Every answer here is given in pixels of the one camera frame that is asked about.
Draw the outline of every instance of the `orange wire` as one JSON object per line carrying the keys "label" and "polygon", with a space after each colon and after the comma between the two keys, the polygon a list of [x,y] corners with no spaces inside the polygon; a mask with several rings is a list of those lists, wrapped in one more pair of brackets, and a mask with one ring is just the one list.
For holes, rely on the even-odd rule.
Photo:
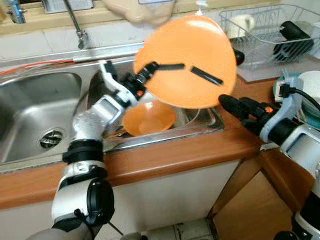
{"label": "orange wire", "polygon": [[0,75],[5,75],[5,74],[9,74],[14,72],[17,69],[20,68],[27,68],[27,67],[32,67],[32,66],[36,66],[36,65],[40,65],[40,64],[55,64],[55,63],[73,63],[73,60],[50,60],[50,61],[39,61],[39,62],[34,62],[34,63],[29,63],[26,65],[22,65],[22,66],[17,66],[5,71],[0,71]]}

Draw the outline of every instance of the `orange plastic dish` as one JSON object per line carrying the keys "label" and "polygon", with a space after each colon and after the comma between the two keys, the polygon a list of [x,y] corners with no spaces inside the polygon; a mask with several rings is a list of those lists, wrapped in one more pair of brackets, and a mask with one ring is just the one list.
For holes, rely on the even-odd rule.
{"label": "orange plastic dish", "polygon": [[153,134],[169,129],[176,121],[175,111],[167,104],[153,100],[140,103],[125,112],[124,129],[132,136]]}
{"label": "orange plastic dish", "polygon": [[[219,104],[236,84],[236,58],[220,26],[205,16],[185,16],[160,27],[135,56],[134,72],[144,65],[185,64],[181,70],[157,70],[145,84],[148,91],[172,106],[203,109]],[[223,80],[218,86],[192,73],[195,66]]]}

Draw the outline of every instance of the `wooden countertop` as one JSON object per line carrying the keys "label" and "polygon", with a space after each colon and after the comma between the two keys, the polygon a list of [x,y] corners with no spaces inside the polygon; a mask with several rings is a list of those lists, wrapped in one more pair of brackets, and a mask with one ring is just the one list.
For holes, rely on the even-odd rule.
{"label": "wooden countertop", "polygon": [[[246,83],[238,77],[233,95],[271,102],[273,80]],[[225,125],[223,131],[107,153],[110,183],[129,184],[256,154],[259,138],[220,106],[217,111]],[[0,209],[52,200],[64,166],[57,163],[0,175]]]}

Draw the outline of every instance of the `sink drain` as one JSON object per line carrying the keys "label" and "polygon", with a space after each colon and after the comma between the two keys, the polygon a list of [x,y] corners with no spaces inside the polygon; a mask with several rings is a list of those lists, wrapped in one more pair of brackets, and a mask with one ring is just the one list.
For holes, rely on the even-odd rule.
{"label": "sink drain", "polygon": [[51,130],[40,139],[40,145],[44,149],[57,146],[62,140],[63,134],[58,130]]}

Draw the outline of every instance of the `faucet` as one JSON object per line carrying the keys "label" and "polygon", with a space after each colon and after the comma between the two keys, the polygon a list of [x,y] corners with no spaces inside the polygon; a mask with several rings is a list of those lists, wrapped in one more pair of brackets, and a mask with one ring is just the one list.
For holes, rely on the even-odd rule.
{"label": "faucet", "polygon": [[75,29],[76,29],[76,35],[78,36],[79,38],[79,44],[78,44],[78,48],[79,49],[85,49],[87,48],[88,46],[88,34],[85,32],[84,29],[81,29],[78,22],[77,22],[77,19],[76,19],[76,16],[74,14],[74,11],[72,10],[71,6],[70,6],[70,3],[68,0],[63,0],[64,2],[64,5],[73,21],[73,24],[75,26]]}
{"label": "faucet", "polygon": [[26,23],[24,13],[25,9],[20,8],[19,0],[4,0],[4,4],[9,8],[6,13],[10,16],[11,20],[15,24]]}

